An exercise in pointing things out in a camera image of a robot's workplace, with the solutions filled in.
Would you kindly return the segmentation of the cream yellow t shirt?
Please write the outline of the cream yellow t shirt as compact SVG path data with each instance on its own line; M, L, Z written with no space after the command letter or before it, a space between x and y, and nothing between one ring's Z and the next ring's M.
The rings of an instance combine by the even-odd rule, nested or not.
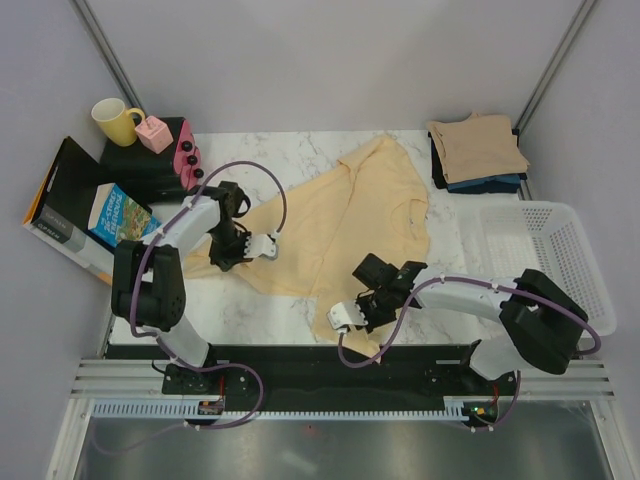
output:
M367 254L396 266L427 255L426 186L387 135L290 190L287 202L277 259L233 267L219 294L217 325L238 343L334 344L326 314L362 291L352 272Z

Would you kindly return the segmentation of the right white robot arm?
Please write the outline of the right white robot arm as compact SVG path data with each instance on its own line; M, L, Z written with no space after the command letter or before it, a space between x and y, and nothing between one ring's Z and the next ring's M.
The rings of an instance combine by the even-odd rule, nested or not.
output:
M366 290L335 305L328 316L340 333L400 327L411 308L444 309L490 320L503 334L471 343L462 356L458 381L467 392L483 392L499 377L533 367L562 375L580 354L582 334L601 340L586 312L544 273L526 269L514 279L490 280L447 274L423 262L396 268L368 254L353 272Z

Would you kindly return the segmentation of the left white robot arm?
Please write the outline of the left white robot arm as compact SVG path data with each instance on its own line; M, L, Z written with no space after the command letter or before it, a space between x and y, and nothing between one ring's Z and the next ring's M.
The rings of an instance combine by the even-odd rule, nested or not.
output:
M219 382L213 347L198 334L185 314L182 263L206 235L211 237L209 262L226 272L245 263L251 233L234 220L250 200L234 182L192 191L181 209L139 241L123 240L114 253L111 308L128 321L136 338L151 337L176 363L186 368L185 382L208 393Z

